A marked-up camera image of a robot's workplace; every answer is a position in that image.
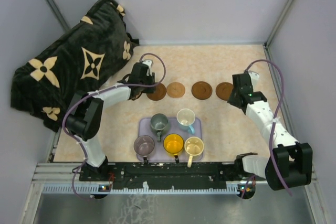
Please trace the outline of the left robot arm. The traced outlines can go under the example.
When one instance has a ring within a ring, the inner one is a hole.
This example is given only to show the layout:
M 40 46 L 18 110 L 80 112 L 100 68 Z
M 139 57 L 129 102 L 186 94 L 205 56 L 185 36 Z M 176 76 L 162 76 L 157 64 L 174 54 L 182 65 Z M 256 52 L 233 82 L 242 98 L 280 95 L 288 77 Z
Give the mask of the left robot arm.
M 141 60 L 115 85 L 101 91 L 78 91 L 73 96 L 62 125 L 82 148 L 85 155 L 82 171 L 88 172 L 88 176 L 103 180 L 109 174 L 108 159 L 98 139 L 103 110 L 119 102 L 135 100 L 143 93 L 153 93 L 152 65 L 152 60 Z

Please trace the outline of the dark wooden coaster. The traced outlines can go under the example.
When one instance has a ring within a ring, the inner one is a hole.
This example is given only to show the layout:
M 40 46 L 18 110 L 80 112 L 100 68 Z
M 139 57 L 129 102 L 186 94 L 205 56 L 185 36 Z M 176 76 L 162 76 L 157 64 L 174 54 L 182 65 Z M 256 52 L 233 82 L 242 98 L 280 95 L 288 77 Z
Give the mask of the dark wooden coaster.
M 207 82 L 198 81 L 192 85 L 192 95 L 199 100 L 207 100 L 212 93 L 212 86 Z
M 216 95 L 224 101 L 228 101 L 233 90 L 233 84 L 229 82 L 221 82 L 216 87 Z
M 154 93 L 147 93 L 146 96 L 152 101 L 160 101 L 166 96 L 166 87 L 160 83 L 155 87 Z

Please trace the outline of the woven rattan coaster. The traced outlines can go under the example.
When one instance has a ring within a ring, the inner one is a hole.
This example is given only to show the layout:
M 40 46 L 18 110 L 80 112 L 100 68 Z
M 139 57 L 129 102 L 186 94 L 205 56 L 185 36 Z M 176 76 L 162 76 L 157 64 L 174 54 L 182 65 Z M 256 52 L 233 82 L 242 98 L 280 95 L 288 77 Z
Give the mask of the woven rattan coaster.
M 166 93 L 172 98 L 181 98 L 185 94 L 185 86 L 180 82 L 172 82 L 166 87 Z

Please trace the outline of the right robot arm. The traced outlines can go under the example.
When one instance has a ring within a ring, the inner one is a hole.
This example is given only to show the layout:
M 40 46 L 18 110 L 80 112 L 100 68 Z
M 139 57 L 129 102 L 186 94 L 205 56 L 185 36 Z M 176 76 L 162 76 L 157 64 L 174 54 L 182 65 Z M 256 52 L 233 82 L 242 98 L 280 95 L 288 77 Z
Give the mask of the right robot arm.
M 269 158 L 256 153 L 237 155 L 235 175 L 242 180 L 252 174 L 266 179 L 272 190 L 293 188 L 311 183 L 312 148 L 300 143 L 274 116 L 267 98 L 260 91 L 253 90 L 252 75 L 249 72 L 234 74 L 233 90 L 228 103 L 243 111 L 259 129 L 270 147 Z

